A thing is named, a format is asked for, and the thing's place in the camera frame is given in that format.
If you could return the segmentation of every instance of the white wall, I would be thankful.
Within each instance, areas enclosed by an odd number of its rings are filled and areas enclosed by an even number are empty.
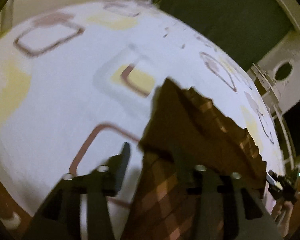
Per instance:
[[[260,60],[259,65],[271,73],[275,67],[285,61],[291,63],[293,70],[287,84],[278,83],[282,93],[279,106],[283,113],[300,100],[300,33],[295,31],[288,33],[274,49]]]

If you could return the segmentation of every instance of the plaid fabric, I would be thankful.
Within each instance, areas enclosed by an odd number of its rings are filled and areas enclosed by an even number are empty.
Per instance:
[[[143,170],[121,240],[191,239],[200,197],[178,184],[169,152],[177,142],[197,164],[222,175],[239,172],[248,186],[263,192],[266,162],[247,129],[225,117],[209,98],[193,88],[181,90],[170,80],[155,97],[153,115],[139,146]],[[223,213],[219,194],[204,203],[210,235],[222,239]]]

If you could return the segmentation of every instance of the metal bolt head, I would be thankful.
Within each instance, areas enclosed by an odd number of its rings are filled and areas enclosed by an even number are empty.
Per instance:
[[[241,179],[241,174],[237,173],[237,172],[233,172],[233,173],[231,173],[231,177],[233,179]]]
[[[99,171],[99,172],[107,172],[107,171],[109,171],[109,167],[105,166],[105,165],[102,165],[102,166],[99,166],[97,168],[97,171]]]
[[[196,166],[194,166],[194,169],[196,171],[206,171],[207,170],[207,168],[203,165],[196,165]]]
[[[65,175],[63,175],[62,177],[64,180],[72,180],[73,175],[71,173],[66,173]]]

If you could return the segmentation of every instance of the brown cloth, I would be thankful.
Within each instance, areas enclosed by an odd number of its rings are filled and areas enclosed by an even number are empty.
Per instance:
[[[143,170],[121,240],[191,238],[200,197],[187,195],[178,184],[169,153],[174,142],[197,164],[221,175],[238,172],[250,188],[263,195],[266,162],[248,130],[225,117],[211,99],[193,88],[181,90],[166,79],[139,143],[145,153]],[[220,230],[222,214],[212,216],[209,223]]]

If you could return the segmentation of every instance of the brown fabric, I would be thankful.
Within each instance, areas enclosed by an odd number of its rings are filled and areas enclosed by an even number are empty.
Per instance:
[[[200,198],[187,195],[178,184],[169,153],[175,142],[197,164],[222,175],[238,172],[250,188],[263,193],[266,162],[248,130],[225,117],[211,99],[166,79],[139,143],[145,153],[143,170],[121,240],[190,239]],[[222,223],[222,214],[209,221],[219,231]]]

